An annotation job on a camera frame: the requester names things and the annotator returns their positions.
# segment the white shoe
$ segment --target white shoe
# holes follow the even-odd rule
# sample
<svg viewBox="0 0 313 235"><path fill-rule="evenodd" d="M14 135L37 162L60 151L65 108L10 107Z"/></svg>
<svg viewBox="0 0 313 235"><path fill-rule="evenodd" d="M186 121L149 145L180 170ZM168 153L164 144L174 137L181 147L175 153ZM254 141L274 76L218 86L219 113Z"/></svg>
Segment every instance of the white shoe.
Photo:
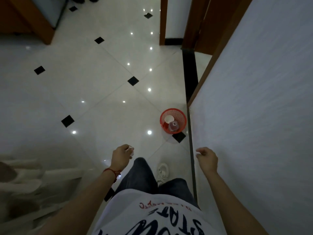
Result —
<svg viewBox="0 0 313 235"><path fill-rule="evenodd" d="M168 181L168 166L165 163L159 164L157 167L157 185L160 186Z"/></svg>

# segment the forearm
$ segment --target forearm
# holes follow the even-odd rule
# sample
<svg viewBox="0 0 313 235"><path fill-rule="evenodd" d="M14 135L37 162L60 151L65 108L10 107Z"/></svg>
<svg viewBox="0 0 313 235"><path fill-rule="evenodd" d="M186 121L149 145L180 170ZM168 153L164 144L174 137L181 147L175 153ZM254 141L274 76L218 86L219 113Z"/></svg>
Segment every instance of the forearm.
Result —
<svg viewBox="0 0 313 235"><path fill-rule="evenodd" d="M241 204L218 173L206 173L215 202L228 235L268 234Z"/></svg>
<svg viewBox="0 0 313 235"><path fill-rule="evenodd" d="M114 180L112 171L103 172L77 198L51 218L38 235L86 235Z"/></svg>

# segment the white t-shirt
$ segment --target white t-shirt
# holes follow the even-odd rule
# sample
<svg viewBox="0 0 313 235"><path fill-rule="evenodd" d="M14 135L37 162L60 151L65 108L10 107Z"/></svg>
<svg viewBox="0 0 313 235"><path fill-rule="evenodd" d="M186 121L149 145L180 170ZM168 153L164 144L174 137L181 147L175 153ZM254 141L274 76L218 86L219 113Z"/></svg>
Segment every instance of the white t-shirt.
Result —
<svg viewBox="0 0 313 235"><path fill-rule="evenodd" d="M126 189L105 207L92 235L213 235L205 214L170 195Z"/></svg>

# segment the leg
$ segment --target leg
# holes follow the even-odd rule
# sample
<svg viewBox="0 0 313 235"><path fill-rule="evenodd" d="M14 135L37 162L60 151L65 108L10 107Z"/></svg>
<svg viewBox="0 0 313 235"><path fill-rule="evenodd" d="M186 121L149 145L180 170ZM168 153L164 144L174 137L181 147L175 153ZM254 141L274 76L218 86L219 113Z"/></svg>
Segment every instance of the leg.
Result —
<svg viewBox="0 0 313 235"><path fill-rule="evenodd" d="M137 158L127 175L120 182L115 194L124 189L136 189L150 194L157 194L157 182L144 158Z"/></svg>
<svg viewBox="0 0 313 235"><path fill-rule="evenodd" d="M175 196L200 209L192 193L188 189L187 182L182 178L173 179L159 186L159 194Z"/></svg>

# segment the red string bracelet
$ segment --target red string bracelet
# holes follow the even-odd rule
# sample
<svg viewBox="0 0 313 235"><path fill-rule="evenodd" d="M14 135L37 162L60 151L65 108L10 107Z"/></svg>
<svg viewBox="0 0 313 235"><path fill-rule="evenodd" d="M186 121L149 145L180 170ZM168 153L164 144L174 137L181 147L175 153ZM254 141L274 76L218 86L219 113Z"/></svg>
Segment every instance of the red string bracelet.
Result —
<svg viewBox="0 0 313 235"><path fill-rule="evenodd" d="M121 171L114 171L114 170L112 170L111 168L107 168L107 169L104 169L103 172L105 172L105 171L107 171L107 170L110 170L110 171L112 171L112 172L115 174L115 180L114 180L114 182L113 182L113 183L115 183L116 180L117 180L117 177L118 177L118 175L120 175Z"/></svg>

